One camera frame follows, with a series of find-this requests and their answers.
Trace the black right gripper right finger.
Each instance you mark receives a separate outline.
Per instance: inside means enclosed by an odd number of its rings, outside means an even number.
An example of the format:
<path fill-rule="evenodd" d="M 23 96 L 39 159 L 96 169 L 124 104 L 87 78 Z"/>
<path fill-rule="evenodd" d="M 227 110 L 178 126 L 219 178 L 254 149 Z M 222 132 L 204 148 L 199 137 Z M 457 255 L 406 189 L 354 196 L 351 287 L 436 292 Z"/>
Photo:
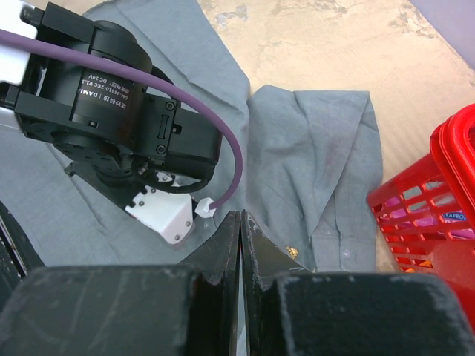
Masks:
<path fill-rule="evenodd" d="M 474 333 L 430 274 L 308 271 L 243 212 L 249 355 L 472 355 Z"/>

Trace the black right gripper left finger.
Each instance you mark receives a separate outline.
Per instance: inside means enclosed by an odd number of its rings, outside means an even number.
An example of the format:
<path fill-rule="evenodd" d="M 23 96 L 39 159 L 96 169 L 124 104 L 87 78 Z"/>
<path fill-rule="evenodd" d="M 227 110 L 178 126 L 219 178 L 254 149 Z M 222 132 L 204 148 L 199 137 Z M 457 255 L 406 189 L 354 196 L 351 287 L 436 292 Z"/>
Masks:
<path fill-rule="evenodd" d="M 3 355 L 234 355 L 240 214 L 176 265 L 38 268 L 1 311 Z"/>

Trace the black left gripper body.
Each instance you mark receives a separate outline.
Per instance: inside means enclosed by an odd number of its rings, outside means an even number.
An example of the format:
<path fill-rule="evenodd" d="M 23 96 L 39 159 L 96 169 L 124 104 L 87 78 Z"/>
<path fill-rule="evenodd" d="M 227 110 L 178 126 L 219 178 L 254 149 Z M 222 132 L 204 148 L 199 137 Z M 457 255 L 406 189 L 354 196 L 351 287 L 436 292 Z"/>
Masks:
<path fill-rule="evenodd" d="M 138 158 L 122 170 L 109 171 L 85 162 L 72 162 L 65 169 L 69 177 L 78 176 L 115 206 L 124 210 L 136 204 L 133 198 L 153 191 L 193 194 L 205 188 L 214 175 L 215 164 L 192 156 L 173 156 L 163 164 Z"/>

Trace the gold brooch pin clasp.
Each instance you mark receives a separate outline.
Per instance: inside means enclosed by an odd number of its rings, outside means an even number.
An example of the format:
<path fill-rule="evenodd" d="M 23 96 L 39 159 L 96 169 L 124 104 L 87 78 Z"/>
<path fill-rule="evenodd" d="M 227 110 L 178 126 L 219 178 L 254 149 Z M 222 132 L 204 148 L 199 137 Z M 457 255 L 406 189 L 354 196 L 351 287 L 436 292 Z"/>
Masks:
<path fill-rule="evenodd" d="M 298 256 L 298 250 L 296 248 L 287 246 L 286 249 L 289 252 L 289 255 L 291 256 L 291 258 L 296 258 Z"/>

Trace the grey button-up shirt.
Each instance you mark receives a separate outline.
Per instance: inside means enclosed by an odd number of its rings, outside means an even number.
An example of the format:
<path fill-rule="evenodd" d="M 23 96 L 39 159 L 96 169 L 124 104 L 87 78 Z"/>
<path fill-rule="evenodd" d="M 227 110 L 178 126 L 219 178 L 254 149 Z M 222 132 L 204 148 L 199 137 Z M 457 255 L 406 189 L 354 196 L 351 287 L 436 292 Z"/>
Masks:
<path fill-rule="evenodd" d="M 382 161 L 369 94 L 267 85 L 249 95 L 246 77 L 197 20 L 199 12 L 190 1 L 118 1 L 84 17 L 56 4 L 39 9 L 3 1 L 1 48 L 109 73 L 155 96 L 176 96 L 219 130 L 214 175 L 190 194 L 193 226 L 178 243 L 189 245 L 189 255 L 228 213 L 238 212 L 241 222 L 248 212 L 279 249 L 285 243 L 302 249 L 296 262 L 308 271 L 374 271 L 376 224 L 367 194 L 381 182 Z M 29 235 L 69 236 L 75 249 L 98 252 L 106 233 L 87 189 L 104 196 L 69 177 L 71 161 L 52 144 L 19 134 L 1 137 L 1 203 L 26 205 L 33 218 Z M 130 248 L 145 236 L 162 238 L 118 209 L 111 236 Z M 158 252 L 172 246 L 163 241 Z"/>

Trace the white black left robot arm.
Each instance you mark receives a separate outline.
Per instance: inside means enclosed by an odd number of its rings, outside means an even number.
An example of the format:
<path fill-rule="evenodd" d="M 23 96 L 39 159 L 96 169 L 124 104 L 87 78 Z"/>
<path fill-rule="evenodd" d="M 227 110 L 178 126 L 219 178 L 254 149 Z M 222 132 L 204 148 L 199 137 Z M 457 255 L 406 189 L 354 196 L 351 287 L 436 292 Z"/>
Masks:
<path fill-rule="evenodd" d="M 176 96 L 109 73 L 1 48 L 1 127 L 50 143 L 81 177 L 120 208 L 147 191 L 206 187 L 222 136 Z"/>

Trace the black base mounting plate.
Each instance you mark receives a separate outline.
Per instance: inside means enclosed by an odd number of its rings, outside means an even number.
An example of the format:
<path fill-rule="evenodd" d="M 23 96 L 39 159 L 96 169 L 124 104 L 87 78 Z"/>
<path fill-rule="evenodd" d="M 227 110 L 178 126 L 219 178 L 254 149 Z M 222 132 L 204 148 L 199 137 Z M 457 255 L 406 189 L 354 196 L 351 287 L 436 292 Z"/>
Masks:
<path fill-rule="evenodd" d="M 26 233 L 1 203 L 1 308 L 29 272 L 45 267 Z"/>

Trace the red plastic shopping basket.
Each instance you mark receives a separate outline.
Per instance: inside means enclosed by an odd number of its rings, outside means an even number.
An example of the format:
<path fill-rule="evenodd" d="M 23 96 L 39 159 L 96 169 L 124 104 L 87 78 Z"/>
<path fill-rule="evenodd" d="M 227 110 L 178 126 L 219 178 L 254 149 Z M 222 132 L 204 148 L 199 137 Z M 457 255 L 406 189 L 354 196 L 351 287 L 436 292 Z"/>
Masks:
<path fill-rule="evenodd" d="M 404 273 L 434 274 L 474 322 L 474 106 L 430 136 L 430 152 L 370 192 L 367 203 Z"/>

